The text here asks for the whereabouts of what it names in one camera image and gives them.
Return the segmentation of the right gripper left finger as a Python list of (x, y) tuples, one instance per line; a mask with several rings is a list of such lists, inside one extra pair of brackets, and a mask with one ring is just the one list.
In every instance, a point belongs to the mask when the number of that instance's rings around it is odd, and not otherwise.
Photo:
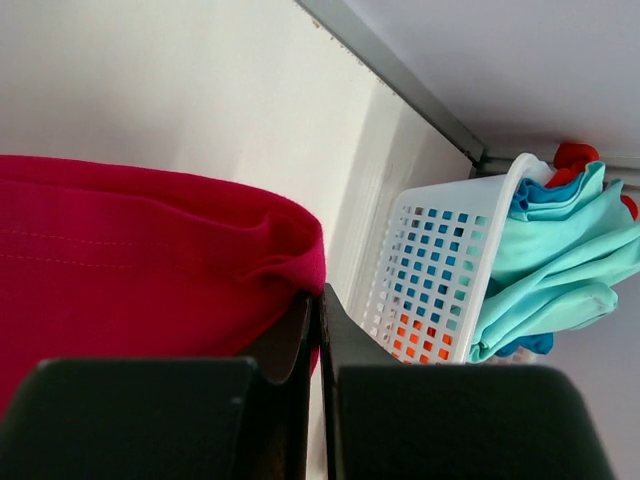
[(1, 425), (5, 479), (301, 479), (314, 300), (229, 358), (55, 359)]

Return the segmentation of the magenta t shirt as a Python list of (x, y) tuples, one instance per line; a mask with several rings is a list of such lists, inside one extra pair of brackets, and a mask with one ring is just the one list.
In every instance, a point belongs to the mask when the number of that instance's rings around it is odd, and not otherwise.
[(319, 221), (246, 185), (1, 159), (1, 402), (45, 359), (231, 356), (326, 281)]

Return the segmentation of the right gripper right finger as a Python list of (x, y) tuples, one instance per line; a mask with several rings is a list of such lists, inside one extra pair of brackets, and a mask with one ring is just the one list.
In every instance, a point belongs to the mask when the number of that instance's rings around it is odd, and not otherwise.
[(580, 392), (540, 366), (419, 366), (319, 301), (332, 479), (610, 479)]

